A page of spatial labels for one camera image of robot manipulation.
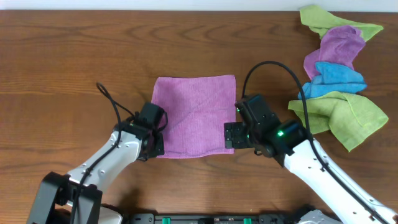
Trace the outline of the purple microfiber cloth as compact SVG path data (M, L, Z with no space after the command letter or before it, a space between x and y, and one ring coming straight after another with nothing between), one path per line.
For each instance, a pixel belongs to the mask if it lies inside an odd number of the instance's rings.
M236 78L159 77L151 103L168 114L164 159L191 159L233 154L224 143L224 124L236 121Z

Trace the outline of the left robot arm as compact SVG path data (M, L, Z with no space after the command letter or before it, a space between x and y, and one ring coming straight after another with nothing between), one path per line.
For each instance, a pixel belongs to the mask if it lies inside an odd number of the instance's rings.
M102 203L103 194L129 164L164 154L162 128L167 113L146 103L141 112L116 124L108 141L87 161L41 181L28 223L128 223L127 215Z

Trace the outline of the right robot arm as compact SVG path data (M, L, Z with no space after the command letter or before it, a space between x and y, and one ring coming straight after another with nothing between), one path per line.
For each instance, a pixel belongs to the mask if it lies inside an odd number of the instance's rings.
M281 122L262 95L246 96L235 107L242 120L224 124L226 148L253 148L255 155L275 159L304 181L343 223L397 223L397 213L339 168L299 121Z

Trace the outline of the blue cloth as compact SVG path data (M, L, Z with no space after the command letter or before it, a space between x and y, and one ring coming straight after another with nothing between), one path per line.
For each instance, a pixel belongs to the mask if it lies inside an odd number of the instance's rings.
M367 88L362 74L347 66L316 62L315 68L319 74L302 86L306 100L321 97L332 91L355 94Z

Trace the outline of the green cloth lower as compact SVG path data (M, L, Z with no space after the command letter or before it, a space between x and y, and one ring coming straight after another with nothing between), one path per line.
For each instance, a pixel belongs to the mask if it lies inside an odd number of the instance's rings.
M347 151L359 146L389 120L382 109L361 95L333 91L306 103L310 132L331 131Z

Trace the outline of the green cloth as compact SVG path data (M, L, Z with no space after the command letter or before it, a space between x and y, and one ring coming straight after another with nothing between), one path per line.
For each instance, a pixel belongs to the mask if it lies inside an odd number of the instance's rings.
M317 5L309 5L299 9L301 23L317 33L322 39L332 28L341 26L353 26L361 31L361 37L367 42L382 31L383 26L362 22L350 21L322 9Z
M347 151L359 146L389 120L382 109L361 95L333 91L306 103L310 132L331 131Z

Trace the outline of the purple cloth in pile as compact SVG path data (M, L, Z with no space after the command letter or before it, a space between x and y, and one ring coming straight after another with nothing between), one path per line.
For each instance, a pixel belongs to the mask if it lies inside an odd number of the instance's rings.
M334 27L323 36L320 48L304 58L303 67L312 80L319 75L317 62L337 63L354 69L353 60L366 45L362 31L353 26Z

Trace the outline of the green cloth top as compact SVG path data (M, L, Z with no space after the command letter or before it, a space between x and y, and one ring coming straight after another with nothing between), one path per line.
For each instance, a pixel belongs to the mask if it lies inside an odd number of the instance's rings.
M332 28L341 26L353 26L361 31L361 37L367 42L382 31L383 26L362 22L350 21L322 9L317 5L309 5L299 9L301 23L317 33L322 39Z

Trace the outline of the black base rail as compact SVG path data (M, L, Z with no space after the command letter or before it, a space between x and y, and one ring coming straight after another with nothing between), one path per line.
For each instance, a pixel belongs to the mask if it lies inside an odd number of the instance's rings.
M133 215L128 224L291 224L297 220L283 214L262 215Z

